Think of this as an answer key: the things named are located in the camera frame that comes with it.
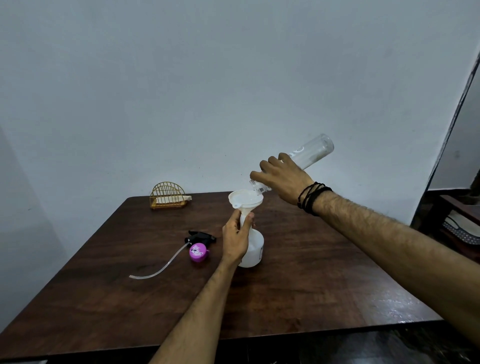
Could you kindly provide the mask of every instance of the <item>clear plastic bottle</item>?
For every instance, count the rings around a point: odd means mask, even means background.
[[[308,168],[313,163],[318,162],[323,157],[333,152],[334,146],[332,140],[326,134],[320,134],[303,146],[290,152],[288,155],[302,170]],[[271,188],[258,181],[250,180],[250,184],[257,193],[262,194],[270,191]]]

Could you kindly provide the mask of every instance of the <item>dark brown table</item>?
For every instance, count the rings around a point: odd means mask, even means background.
[[[128,198],[0,334],[0,359],[159,345],[217,267],[222,239],[193,263],[187,230],[221,237],[228,193],[194,194],[183,209]],[[276,195],[255,210],[262,261],[238,268],[221,339],[440,319],[320,218]]]

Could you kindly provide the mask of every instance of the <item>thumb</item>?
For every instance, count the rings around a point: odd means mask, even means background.
[[[253,218],[255,217],[255,214],[253,212],[249,212],[247,217],[245,218],[245,222],[243,223],[243,226],[240,228],[239,234],[242,236],[247,237],[248,232],[250,231],[250,227],[253,224]]]

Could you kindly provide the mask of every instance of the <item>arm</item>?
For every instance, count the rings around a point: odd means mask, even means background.
[[[169,333],[150,364],[212,364],[220,334],[223,310],[233,273],[248,248],[248,233],[253,213],[238,230],[240,211],[235,210],[223,227],[223,255],[190,308]]]
[[[260,163],[253,180],[296,205],[313,183],[284,153]],[[480,265],[391,218],[327,191],[314,212],[349,238],[407,291],[425,302],[480,347]]]

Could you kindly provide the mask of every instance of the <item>forearm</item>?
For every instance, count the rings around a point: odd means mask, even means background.
[[[220,262],[204,289],[167,336],[151,364],[212,364],[235,265]]]
[[[314,211],[480,346],[480,266],[410,227],[320,194]]]

